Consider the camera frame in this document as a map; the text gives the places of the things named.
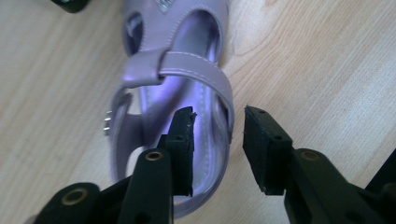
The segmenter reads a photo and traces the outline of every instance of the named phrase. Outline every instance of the decorative rhinestone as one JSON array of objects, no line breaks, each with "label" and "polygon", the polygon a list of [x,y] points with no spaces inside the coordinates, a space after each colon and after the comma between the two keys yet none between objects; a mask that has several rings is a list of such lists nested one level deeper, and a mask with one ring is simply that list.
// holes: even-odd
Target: decorative rhinestone
[{"label": "decorative rhinestone", "polygon": [[174,0],[156,0],[158,6],[160,6],[160,10],[162,12],[167,12],[169,8],[171,8]]}]

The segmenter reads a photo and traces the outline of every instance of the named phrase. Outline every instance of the screw hole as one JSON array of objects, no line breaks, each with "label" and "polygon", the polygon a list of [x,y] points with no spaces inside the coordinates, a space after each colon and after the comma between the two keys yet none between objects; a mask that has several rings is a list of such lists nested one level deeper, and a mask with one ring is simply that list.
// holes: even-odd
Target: screw hole
[{"label": "screw hole", "polygon": [[157,161],[160,160],[163,157],[163,154],[158,151],[150,152],[149,154],[146,155],[146,160],[148,161]]},{"label": "screw hole", "polygon": [[134,217],[136,224],[146,224],[151,220],[151,216],[145,212],[141,212]]},{"label": "screw hole", "polygon": [[75,205],[78,203],[81,203],[84,201],[84,199],[87,197],[88,191],[83,188],[78,188],[78,189],[73,189],[69,192],[67,192],[63,197],[62,197],[62,204],[64,205]]}]

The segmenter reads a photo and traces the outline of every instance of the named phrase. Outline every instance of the wood grain surface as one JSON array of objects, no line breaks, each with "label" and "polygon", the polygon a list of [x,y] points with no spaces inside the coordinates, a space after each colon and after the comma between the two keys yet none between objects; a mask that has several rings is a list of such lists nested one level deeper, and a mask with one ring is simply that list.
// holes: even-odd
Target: wood grain surface
[{"label": "wood grain surface", "polygon": [[[0,1],[0,223],[24,223],[69,184],[111,184],[102,128],[127,60],[120,9]],[[230,162],[215,195],[176,223],[288,223],[243,152],[246,105],[365,187],[396,148],[396,1],[233,0],[226,38]]]}]

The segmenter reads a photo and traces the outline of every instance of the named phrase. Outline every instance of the lavender shoe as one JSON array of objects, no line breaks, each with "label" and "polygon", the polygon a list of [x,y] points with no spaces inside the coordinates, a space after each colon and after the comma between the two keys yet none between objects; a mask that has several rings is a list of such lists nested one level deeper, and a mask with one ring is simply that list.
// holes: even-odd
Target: lavender shoe
[{"label": "lavender shoe", "polygon": [[[228,21],[227,0],[124,0],[123,42],[130,56],[111,104],[107,128],[115,181],[126,176],[131,153],[154,148],[176,110],[192,106],[192,198],[175,197],[183,217],[216,191],[227,166],[233,133],[233,94],[218,68]],[[140,92],[132,115],[129,89]]]}]

